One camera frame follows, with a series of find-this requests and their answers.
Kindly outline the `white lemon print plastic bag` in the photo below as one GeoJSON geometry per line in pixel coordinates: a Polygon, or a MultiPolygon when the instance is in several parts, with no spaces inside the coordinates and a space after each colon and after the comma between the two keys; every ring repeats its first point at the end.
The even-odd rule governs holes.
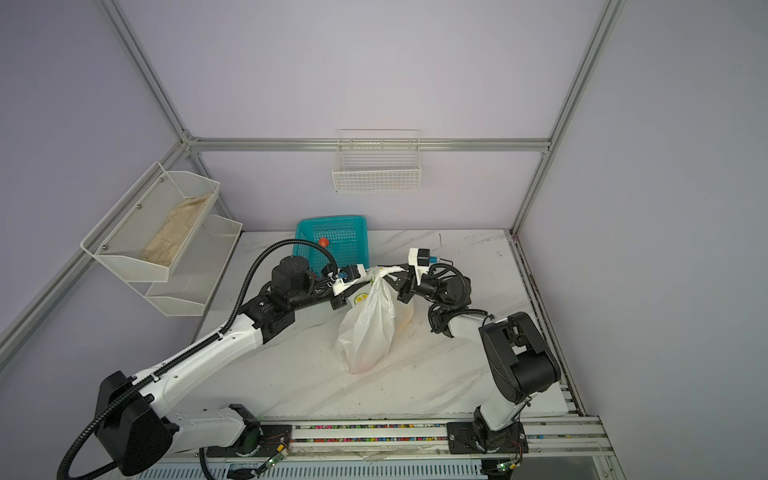
{"type": "Polygon", "coordinates": [[[347,298],[350,309],[338,328],[335,349],[350,374],[371,370],[390,351],[395,337],[414,317],[412,303],[397,299],[407,270],[400,266],[374,267],[367,280],[347,298]]]}

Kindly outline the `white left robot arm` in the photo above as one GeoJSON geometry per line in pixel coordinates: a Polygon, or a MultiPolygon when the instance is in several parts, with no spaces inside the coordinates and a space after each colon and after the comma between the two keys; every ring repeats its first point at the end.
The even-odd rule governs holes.
{"type": "Polygon", "coordinates": [[[236,309],[231,326],[132,377],[116,372],[106,378],[95,436],[115,468],[133,476],[172,453],[213,447],[251,456],[276,449],[276,441],[266,439],[260,421],[242,404],[188,414],[178,405],[205,380],[292,325],[296,311],[324,302],[340,308],[364,275],[362,265],[338,270],[326,265],[316,275],[306,258],[286,257],[259,294],[236,309]]]}

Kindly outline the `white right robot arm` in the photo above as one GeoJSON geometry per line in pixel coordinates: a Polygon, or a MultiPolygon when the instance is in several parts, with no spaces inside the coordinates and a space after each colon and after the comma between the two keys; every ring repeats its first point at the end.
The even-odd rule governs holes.
{"type": "Polygon", "coordinates": [[[410,266],[385,276],[397,300],[419,296],[430,303],[430,330],[449,338],[478,342],[493,380],[487,399],[469,422],[447,424],[452,454],[496,454],[528,451],[520,421],[533,398],[560,382],[560,364],[534,321],[525,312],[497,319],[471,304],[471,280],[446,263],[410,266]]]}

